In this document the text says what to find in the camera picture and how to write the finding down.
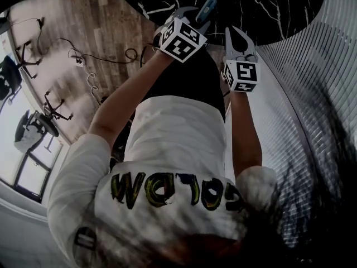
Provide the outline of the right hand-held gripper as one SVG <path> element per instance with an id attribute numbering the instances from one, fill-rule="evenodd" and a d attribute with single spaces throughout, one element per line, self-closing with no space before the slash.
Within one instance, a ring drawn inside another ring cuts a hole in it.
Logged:
<path id="1" fill-rule="evenodd" d="M 260 64 L 252 39 L 235 26 L 225 28 L 225 53 L 221 78 L 231 92 L 250 93 L 260 80 Z"/>

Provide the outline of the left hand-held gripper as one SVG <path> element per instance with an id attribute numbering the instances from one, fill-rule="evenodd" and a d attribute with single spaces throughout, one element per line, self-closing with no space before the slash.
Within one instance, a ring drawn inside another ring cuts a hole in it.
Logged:
<path id="1" fill-rule="evenodd" d="M 154 33 L 154 46 L 181 63 L 186 62 L 207 42 L 205 33 L 211 21 L 195 22 L 192 27 L 186 14 L 195 10 L 198 10 L 195 6 L 178 8 Z"/>

